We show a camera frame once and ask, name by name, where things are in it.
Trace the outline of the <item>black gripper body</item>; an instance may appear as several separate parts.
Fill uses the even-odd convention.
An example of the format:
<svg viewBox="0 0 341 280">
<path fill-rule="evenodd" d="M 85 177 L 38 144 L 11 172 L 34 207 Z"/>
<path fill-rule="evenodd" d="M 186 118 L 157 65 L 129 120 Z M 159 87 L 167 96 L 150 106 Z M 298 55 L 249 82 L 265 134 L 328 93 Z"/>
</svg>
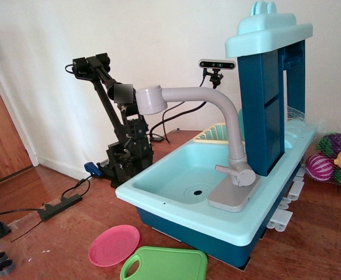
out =
<svg viewBox="0 0 341 280">
<path fill-rule="evenodd" d="M 141 166 L 152 165 L 154 153 L 147 137 L 148 124 L 144 116 L 139 113 L 136 104 L 121 104 L 120 112 L 127 137 L 124 147 Z"/>
</svg>

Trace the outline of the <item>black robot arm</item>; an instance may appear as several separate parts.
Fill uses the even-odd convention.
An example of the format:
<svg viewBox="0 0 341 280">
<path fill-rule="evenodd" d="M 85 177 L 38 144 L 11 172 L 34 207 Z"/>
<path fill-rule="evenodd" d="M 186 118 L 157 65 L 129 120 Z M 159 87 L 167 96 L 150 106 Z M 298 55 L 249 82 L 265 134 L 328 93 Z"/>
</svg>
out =
<svg viewBox="0 0 341 280">
<path fill-rule="evenodd" d="M 117 137 L 117 142 L 108 145 L 108 159 L 97 163 L 100 176 L 117 188 L 150 167 L 154 152 L 147 136 L 148 124 L 138 111 L 135 89 L 130 86 L 129 90 L 120 90 L 122 83 L 109 75 L 109 56 L 102 53 L 76 58 L 65 70 L 93 84 Z"/>
</svg>

